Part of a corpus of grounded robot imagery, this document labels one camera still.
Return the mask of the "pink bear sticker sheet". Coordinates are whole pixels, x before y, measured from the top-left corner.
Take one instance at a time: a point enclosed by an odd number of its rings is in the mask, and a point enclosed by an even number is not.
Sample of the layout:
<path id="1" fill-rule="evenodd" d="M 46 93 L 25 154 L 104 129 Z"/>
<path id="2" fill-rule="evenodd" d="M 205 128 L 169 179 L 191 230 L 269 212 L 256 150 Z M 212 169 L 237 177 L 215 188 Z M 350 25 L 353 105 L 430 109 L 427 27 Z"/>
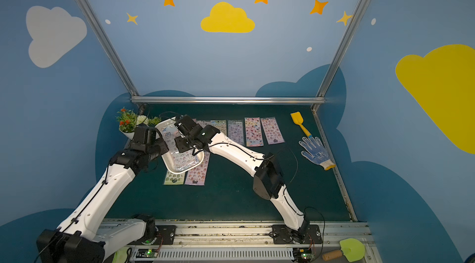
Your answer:
<path id="1" fill-rule="evenodd" d="M 261 118 L 261 124 L 269 145 L 285 142 L 275 117 Z"/>

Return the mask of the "aluminium frame post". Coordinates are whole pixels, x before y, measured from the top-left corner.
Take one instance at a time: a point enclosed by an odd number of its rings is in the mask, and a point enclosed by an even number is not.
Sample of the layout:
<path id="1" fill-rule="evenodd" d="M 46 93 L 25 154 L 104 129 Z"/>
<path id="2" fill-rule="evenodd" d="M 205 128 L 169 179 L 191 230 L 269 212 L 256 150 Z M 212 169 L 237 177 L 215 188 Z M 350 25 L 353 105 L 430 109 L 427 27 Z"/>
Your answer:
<path id="1" fill-rule="evenodd" d="M 125 85 L 127 91 L 131 95 L 131 98 L 136 96 L 140 96 L 136 86 L 132 82 L 130 75 L 128 74 L 126 67 L 124 66 L 123 62 L 121 61 L 117 51 L 113 47 L 109 37 L 106 34 L 105 29 L 103 28 L 99 17 L 94 12 L 89 0 L 75 0 L 77 5 L 79 6 L 81 12 L 85 16 L 86 20 L 88 21 L 91 29 L 95 33 L 99 43 L 101 44 L 103 50 L 105 51 L 107 57 L 109 58 L 110 62 L 112 63 L 113 67 L 115 68 L 116 72 L 118 73 L 121 81 Z"/>
<path id="2" fill-rule="evenodd" d="M 325 103 L 326 93 L 329 90 L 329 87 L 345 57 L 346 51 L 350 47 L 351 41 L 354 35 L 356 34 L 357 28 L 361 23 L 370 3 L 371 0 L 358 0 L 355 10 L 353 11 L 353 16 L 350 19 L 350 23 L 346 25 L 345 32 L 335 53 L 335 56 L 317 92 L 316 98 L 322 100 L 322 102 L 318 102 L 312 105 L 312 113 L 314 115 L 317 114 L 317 110 L 319 109 L 320 105 Z"/>

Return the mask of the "light pink sticker sheet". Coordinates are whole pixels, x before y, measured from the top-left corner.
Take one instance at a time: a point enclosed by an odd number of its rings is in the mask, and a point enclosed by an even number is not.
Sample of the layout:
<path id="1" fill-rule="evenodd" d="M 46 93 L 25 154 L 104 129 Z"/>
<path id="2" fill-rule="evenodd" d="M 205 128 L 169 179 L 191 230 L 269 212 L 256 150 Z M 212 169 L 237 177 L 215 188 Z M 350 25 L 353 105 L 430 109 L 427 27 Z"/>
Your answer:
<path id="1" fill-rule="evenodd" d="M 210 153 L 204 152 L 204 160 L 197 167 L 189 170 L 184 184 L 190 186 L 204 186 L 209 166 Z"/>

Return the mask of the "blue dotted work glove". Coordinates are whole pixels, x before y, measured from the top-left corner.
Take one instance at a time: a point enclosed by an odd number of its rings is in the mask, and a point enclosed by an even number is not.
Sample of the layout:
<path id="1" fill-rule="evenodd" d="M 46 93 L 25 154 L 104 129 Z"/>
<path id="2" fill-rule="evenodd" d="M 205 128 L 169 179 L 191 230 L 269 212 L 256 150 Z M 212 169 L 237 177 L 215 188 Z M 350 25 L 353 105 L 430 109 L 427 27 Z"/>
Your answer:
<path id="1" fill-rule="evenodd" d="M 304 148 L 301 155 L 311 163 L 323 167 L 324 170 L 330 170 L 335 167 L 335 163 L 330 159 L 328 151 L 319 138 L 313 136 L 303 137 L 299 141 L 299 145 Z"/>

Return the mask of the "pink blue sticker sheet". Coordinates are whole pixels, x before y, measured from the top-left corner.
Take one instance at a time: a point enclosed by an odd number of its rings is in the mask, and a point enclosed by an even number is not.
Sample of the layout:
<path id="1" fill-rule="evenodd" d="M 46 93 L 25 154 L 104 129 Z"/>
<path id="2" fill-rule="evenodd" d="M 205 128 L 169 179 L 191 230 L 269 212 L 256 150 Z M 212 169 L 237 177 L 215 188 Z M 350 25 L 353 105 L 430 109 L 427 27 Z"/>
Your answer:
<path id="1" fill-rule="evenodd" d="M 262 137 L 261 120 L 258 117 L 244 119 L 246 131 L 246 146 L 261 147 L 264 145 Z"/>

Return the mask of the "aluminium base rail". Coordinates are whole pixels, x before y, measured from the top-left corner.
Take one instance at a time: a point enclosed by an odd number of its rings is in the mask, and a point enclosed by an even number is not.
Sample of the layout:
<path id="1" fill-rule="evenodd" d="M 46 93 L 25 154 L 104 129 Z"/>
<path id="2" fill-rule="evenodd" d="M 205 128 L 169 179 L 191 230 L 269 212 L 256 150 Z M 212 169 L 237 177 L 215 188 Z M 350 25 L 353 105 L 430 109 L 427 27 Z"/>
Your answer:
<path id="1" fill-rule="evenodd" d="M 97 233 L 107 233 L 127 219 L 105 219 Z M 369 226 L 362 222 L 311 222 L 318 225 L 322 232 L 322 244 L 274 244 L 269 236 L 272 225 L 283 225 L 277 221 L 180 221 L 158 220 L 155 225 L 175 225 L 176 233 L 172 245 L 143 245 L 134 241 L 125 247 L 132 248 L 129 261 L 132 263 L 160 263 L 155 261 L 162 249 L 167 248 L 292 248 L 293 260 L 280 262 L 319 263 L 322 255 L 340 249 L 339 242 L 347 238 L 355 238 L 366 248 L 362 263 L 380 263 L 381 256 L 372 237 Z M 276 260 L 259 260 L 278 262 Z M 212 261 L 176 261 L 177 263 L 212 262 Z"/>

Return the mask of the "white pot artificial flowers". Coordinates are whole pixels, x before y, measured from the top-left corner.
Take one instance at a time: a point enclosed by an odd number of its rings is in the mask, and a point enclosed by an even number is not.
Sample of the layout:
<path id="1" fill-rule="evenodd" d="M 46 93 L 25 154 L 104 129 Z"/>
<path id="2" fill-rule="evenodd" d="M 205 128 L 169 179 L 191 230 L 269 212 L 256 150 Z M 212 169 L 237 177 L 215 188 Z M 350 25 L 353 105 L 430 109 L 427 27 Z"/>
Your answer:
<path id="1" fill-rule="evenodd" d="M 119 123 L 119 130 L 128 139 L 132 140 L 137 125 L 145 124 L 154 127 L 162 120 L 159 117 L 148 117 L 146 115 L 137 115 L 133 110 L 122 108 L 116 117 Z"/>

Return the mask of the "green panda sticker sheet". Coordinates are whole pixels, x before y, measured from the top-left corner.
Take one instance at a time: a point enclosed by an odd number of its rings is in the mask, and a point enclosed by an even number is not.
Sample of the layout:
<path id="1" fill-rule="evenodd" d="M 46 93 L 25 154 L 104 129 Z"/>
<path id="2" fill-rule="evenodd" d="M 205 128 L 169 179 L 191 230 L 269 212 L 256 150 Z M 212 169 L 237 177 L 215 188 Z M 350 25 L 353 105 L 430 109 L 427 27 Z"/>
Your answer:
<path id="1" fill-rule="evenodd" d="M 226 120 L 211 120 L 211 126 L 219 129 L 225 136 L 227 135 L 227 121 Z"/>

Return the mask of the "aluminium frame left post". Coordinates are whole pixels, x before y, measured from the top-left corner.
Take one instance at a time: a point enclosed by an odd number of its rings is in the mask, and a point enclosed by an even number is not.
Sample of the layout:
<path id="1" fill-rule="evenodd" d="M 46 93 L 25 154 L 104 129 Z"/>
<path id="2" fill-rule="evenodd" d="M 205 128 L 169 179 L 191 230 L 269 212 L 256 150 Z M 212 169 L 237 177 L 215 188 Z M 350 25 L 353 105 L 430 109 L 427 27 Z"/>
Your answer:
<path id="1" fill-rule="evenodd" d="M 89 0 L 75 0 L 77 5 L 79 6 L 81 12 L 85 16 L 86 20 L 88 21 L 91 29 L 95 33 L 99 43 L 101 44 L 103 50 L 105 51 L 107 57 L 109 58 L 110 62 L 112 63 L 113 67 L 115 68 L 116 72 L 118 73 L 121 81 L 125 85 L 127 91 L 131 95 L 131 98 L 136 96 L 140 96 L 136 86 L 132 82 L 130 75 L 128 74 L 126 67 L 124 66 L 123 62 L 121 61 L 117 51 L 113 47 L 109 37 L 106 34 L 105 29 L 103 28 L 99 17 L 94 12 Z"/>

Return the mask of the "pink bonbon drop sticker sheet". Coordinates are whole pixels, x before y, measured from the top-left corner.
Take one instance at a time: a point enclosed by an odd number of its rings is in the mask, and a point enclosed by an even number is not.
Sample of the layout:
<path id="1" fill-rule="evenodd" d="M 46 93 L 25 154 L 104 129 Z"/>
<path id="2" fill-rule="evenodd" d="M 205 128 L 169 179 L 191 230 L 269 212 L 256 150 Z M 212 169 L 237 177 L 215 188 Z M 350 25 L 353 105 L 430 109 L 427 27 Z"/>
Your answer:
<path id="1" fill-rule="evenodd" d="M 210 124 L 209 121 L 205 121 L 205 120 L 197 120 L 196 123 L 199 124 L 202 128 L 205 128 L 207 125 Z"/>

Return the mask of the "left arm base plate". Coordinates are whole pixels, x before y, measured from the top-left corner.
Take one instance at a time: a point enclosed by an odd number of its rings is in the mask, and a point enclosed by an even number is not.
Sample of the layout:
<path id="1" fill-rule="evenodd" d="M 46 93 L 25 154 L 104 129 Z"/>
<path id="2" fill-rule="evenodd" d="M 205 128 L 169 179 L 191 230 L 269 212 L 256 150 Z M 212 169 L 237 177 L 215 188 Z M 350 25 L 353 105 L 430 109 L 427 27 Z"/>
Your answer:
<path id="1" fill-rule="evenodd" d="M 176 233 L 175 225 L 147 226 L 144 236 L 139 240 L 143 245 L 172 245 Z"/>

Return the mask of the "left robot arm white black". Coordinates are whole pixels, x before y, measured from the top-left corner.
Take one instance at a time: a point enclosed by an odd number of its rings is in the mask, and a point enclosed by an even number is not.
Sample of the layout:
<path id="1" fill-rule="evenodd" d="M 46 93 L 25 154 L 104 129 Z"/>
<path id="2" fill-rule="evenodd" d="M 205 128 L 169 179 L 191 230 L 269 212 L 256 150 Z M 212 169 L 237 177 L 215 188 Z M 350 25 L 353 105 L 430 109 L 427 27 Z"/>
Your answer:
<path id="1" fill-rule="evenodd" d="M 36 261 L 42 263 L 102 263 L 126 245 L 157 239 L 155 219 L 136 215 L 107 233 L 97 233 L 106 214 L 133 179 L 156 158 L 169 151 L 162 134 L 140 124 L 130 147 L 117 152 L 105 173 L 73 213 L 55 230 L 37 238 Z"/>

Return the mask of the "aluminium frame back bar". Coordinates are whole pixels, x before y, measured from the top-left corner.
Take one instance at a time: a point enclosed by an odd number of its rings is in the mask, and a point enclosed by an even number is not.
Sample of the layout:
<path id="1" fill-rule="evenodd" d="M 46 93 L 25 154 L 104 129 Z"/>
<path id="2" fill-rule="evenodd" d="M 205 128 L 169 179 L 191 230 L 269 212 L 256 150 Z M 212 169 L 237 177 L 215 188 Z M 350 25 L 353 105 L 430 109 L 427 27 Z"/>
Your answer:
<path id="1" fill-rule="evenodd" d="M 132 96 L 133 103 L 146 104 L 324 104 L 323 97 L 178 97 Z"/>

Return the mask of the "purple sticker sheet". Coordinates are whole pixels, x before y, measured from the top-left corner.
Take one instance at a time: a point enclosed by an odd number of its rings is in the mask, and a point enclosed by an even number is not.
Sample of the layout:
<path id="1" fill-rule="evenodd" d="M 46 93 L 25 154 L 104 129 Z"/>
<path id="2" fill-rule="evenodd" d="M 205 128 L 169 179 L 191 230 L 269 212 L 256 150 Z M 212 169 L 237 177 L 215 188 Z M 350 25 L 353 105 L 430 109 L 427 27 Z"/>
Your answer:
<path id="1" fill-rule="evenodd" d="M 244 122 L 242 120 L 229 120 L 227 131 L 231 140 L 244 145 Z"/>

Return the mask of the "pale green sticker sheet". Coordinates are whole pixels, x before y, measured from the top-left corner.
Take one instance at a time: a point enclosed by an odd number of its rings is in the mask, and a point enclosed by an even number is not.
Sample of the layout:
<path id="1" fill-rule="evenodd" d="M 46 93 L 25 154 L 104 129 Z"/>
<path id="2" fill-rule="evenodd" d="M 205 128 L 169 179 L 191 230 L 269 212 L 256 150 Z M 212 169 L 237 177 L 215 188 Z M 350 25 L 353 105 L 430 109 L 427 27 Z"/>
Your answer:
<path id="1" fill-rule="evenodd" d="M 167 171 L 165 175 L 165 180 L 163 182 L 164 185 L 169 186 L 169 185 L 184 185 L 186 179 L 186 173 L 182 174 L 174 174 L 170 171 Z"/>

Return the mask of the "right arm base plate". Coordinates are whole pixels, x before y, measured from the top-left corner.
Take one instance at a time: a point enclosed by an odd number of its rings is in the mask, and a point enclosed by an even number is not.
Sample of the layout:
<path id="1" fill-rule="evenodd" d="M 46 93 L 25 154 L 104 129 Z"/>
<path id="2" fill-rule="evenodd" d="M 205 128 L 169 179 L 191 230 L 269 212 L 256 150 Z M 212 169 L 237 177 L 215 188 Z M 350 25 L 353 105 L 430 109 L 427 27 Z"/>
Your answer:
<path id="1" fill-rule="evenodd" d="M 272 225 L 269 236 L 274 244 L 322 244 L 323 237 L 318 225 L 309 225 L 305 230 L 295 231 L 285 225 Z"/>

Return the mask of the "aluminium frame right post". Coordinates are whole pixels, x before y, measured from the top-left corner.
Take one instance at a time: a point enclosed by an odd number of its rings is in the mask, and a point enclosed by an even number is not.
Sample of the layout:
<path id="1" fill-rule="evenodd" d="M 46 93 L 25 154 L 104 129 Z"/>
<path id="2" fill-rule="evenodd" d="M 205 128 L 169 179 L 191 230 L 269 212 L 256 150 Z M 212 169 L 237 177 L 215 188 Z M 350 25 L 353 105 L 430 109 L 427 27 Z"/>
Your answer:
<path id="1" fill-rule="evenodd" d="M 312 113 L 314 115 L 317 114 L 317 110 L 319 109 L 320 105 L 325 103 L 326 93 L 329 90 L 329 87 L 345 57 L 346 51 L 350 47 L 351 41 L 354 35 L 356 34 L 357 28 L 361 23 L 370 3 L 371 0 L 358 0 L 355 10 L 353 11 L 353 16 L 350 19 L 350 23 L 346 25 L 345 32 L 335 53 L 335 56 L 317 92 L 316 98 L 322 100 L 322 102 L 318 102 L 312 105 Z"/>

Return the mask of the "black green glove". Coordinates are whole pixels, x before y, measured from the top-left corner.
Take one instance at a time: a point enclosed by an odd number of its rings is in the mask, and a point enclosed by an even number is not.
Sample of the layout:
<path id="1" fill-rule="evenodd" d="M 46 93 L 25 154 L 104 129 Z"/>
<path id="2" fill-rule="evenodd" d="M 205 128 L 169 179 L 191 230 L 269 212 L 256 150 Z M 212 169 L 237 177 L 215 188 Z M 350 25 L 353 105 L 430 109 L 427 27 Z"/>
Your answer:
<path id="1" fill-rule="evenodd" d="M 117 252 L 115 252 L 115 254 L 113 255 L 112 263 L 129 263 L 131 254 L 132 254 L 132 248 L 123 247 L 119 249 Z"/>

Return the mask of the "yellow toy shovel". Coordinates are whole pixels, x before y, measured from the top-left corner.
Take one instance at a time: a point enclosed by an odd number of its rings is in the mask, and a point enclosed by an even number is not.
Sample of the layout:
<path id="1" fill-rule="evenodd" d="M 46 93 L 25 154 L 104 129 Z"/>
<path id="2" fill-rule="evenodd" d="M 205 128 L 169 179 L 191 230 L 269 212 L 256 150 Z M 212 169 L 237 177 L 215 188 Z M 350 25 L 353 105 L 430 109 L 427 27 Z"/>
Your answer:
<path id="1" fill-rule="evenodd" d="M 300 112 L 293 112 L 290 114 L 290 116 L 292 118 L 293 123 L 302 129 L 306 137 L 308 138 L 312 137 L 311 132 L 307 128 L 305 128 L 303 125 L 304 119 Z"/>

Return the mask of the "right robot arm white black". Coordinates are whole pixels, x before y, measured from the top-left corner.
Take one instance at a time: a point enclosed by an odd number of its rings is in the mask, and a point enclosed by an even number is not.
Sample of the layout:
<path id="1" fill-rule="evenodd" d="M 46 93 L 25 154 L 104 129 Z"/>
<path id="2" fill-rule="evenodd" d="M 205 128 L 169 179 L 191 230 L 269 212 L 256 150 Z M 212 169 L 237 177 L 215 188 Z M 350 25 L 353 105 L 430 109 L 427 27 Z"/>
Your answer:
<path id="1" fill-rule="evenodd" d="M 233 141 L 218 128 L 202 127 L 188 115 L 178 115 L 174 125 L 180 136 L 175 139 L 179 151 L 206 151 L 219 155 L 244 169 L 253 178 L 253 190 L 270 201 L 280 213 L 289 238 L 285 242 L 302 243 L 309 221 L 289 195 L 283 171 L 275 155 L 252 151 Z"/>

